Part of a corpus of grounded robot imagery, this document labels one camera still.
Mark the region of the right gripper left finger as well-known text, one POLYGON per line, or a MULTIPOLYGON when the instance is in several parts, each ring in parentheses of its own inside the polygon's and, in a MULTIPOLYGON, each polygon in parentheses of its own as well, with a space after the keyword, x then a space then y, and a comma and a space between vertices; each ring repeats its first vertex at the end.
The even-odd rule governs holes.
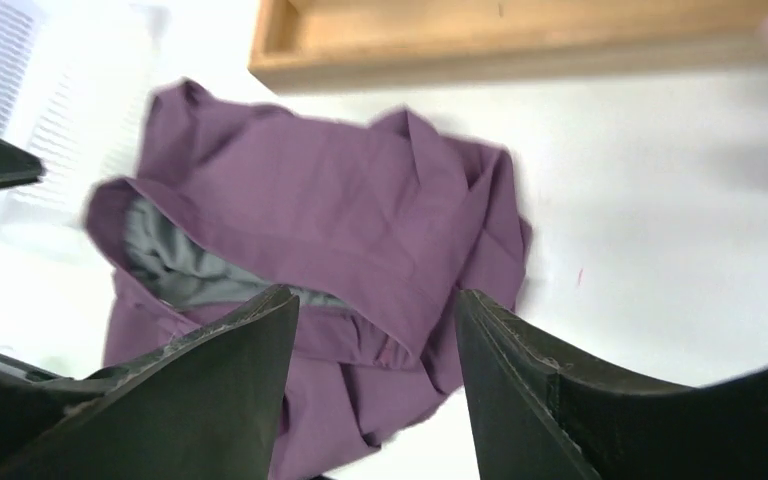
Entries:
POLYGON ((0 479, 264 479, 299 300, 273 286, 87 378, 0 354, 0 479))

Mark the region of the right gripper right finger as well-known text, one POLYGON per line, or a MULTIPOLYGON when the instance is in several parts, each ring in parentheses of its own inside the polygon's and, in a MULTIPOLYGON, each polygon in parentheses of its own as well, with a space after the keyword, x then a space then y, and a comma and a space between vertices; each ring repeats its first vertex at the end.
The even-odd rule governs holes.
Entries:
POLYGON ((457 344, 484 479, 768 479, 768 368, 705 387, 630 371, 477 290, 457 344))

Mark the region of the purple garment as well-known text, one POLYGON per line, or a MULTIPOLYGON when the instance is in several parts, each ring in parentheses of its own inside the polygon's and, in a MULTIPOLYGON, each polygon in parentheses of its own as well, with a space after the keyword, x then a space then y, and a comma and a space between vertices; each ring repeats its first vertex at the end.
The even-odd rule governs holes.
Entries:
POLYGON ((273 479, 311 479, 428 419, 463 383, 454 295, 513 308, 531 238, 503 148, 407 109, 355 126, 191 80, 154 96, 135 175, 95 190, 86 230, 114 268, 105 365, 269 285, 299 297, 273 479))

